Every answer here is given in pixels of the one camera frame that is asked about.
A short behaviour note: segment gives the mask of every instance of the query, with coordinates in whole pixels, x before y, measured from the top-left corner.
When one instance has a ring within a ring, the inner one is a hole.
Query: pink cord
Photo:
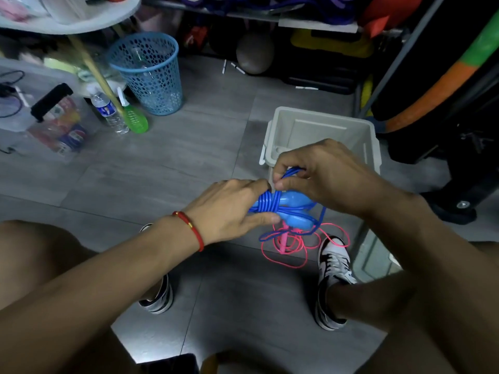
[[[319,230],[321,230],[321,232],[329,239],[329,241],[331,243],[333,243],[334,245],[336,245],[338,247],[343,247],[343,248],[347,248],[350,245],[350,236],[348,236],[348,233],[343,228],[341,228],[339,225],[334,224],[334,223],[322,223],[320,226],[322,227],[324,225],[331,225],[331,226],[338,227],[341,230],[341,232],[343,232],[344,236],[346,236],[346,239],[347,239],[346,245],[339,245],[339,244],[335,243],[334,241],[332,241],[331,238],[329,237],[329,235],[327,233],[325,233],[322,228],[319,227]],[[279,229],[275,229],[275,226],[272,225],[272,228],[273,228],[274,231],[278,232],[278,231],[282,231],[282,230],[288,229],[288,226],[287,225],[283,225]],[[317,245],[314,245],[313,247],[308,247],[303,242],[303,236],[294,235],[293,232],[303,233],[304,231],[295,228],[295,229],[292,230],[292,232],[288,232],[288,233],[284,233],[284,234],[277,234],[276,233],[276,237],[274,239],[272,239],[272,243],[273,243],[274,248],[276,249],[276,251],[278,251],[280,254],[286,254],[286,255],[287,254],[292,254],[292,253],[296,253],[296,252],[299,252],[299,251],[301,251],[301,250],[304,249],[305,250],[305,261],[303,262],[303,264],[301,264],[299,266],[293,266],[293,265],[285,264],[285,263],[280,262],[280,261],[272,260],[270,257],[268,257],[265,254],[264,243],[262,242],[262,244],[261,244],[261,252],[264,255],[264,257],[266,259],[268,259],[269,261],[275,262],[276,264],[284,265],[284,266],[286,266],[288,268],[291,268],[291,269],[303,268],[307,264],[307,261],[308,261],[308,250],[320,247],[321,243],[322,243],[322,239],[321,239],[321,236],[317,232],[314,232],[313,235],[317,236],[317,238],[319,239],[319,243]],[[291,245],[287,245],[288,239],[293,239]]]

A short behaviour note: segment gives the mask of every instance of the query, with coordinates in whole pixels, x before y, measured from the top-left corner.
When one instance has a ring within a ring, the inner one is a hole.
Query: gray tile floor
[[[214,181],[266,177],[258,160],[266,122],[278,106],[352,113],[352,96],[297,90],[230,66],[222,76],[221,67],[216,59],[182,59],[185,104],[171,116],[150,117],[146,134],[117,137],[103,129],[68,165],[0,155],[0,220],[58,225],[103,251],[184,207]],[[382,152],[382,175],[408,190],[428,190],[448,178],[438,160],[404,165]],[[496,194],[480,206],[475,223],[452,228],[468,239],[499,240],[498,207]],[[327,219],[352,236],[360,225],[333,212]],[[113,328],[133,358],[145,362],[193,352],[200,363],[234,348],[293,373],[352,373],[359,367],[383,333],[355,322],[335,333],[317,327],[311,314],[315,258],[301,270],[266,261],[249,248],[259,248],[264,231],[211,247],[175,268],[176,299],[167,313],[129,308]],[[269,254],[294,265],[303,261]]]

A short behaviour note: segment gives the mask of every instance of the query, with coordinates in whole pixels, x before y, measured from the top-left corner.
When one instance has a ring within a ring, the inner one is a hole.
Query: blue jump rope handle
[[[290,168],[286,171],[283,178],[293,176],[299,171],[301,171],[301,168],[297,166]],[[293,232],[295,235],[303,236],[313,234],[322,224],[324,213],[326,212],[325,207],[322,208],[319,220],[316,220],[308,213],[316,204],[317,202],[313,202],[309,197],[298,191],[289,190],[283,192],[278,190],[275,193],[271,193],[267,190],[258,198],[258,201],[249,209],[249,212],[275,212],[291,228],[306,231],[303,233]],[[287,231],[266,232],[260,236],[259,241],[267,241],[284,232],[291,232],[291,228]]]

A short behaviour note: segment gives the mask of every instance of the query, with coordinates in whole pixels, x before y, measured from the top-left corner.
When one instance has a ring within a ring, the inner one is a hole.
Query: black and white sneaker
[[[147,230],[152,226],[152,223],[149,223],[142,227],[140,232]],[[154,297],[152,301],[143,300],[139,301],[139,304],[144,307],[151,314],[162,314],[168,308],[172,306],[173,303],[173,290],[172,285],[170,283],[170,279],[168,278],[168,274],[163,276],[163,280],[161,282],[160,289],[158,294]]]
[[[345,245],[337,236],[329,236],[338,245]],[[326,303],[326,290],[338,282],[355,284],[357,280],[350,270],[350,256],[344,247],[334,245],[326,239],[319,250],[319,286],[315,303],[315,322],[327,331],[334,331],[346,324],[346,319],[334,316]]]

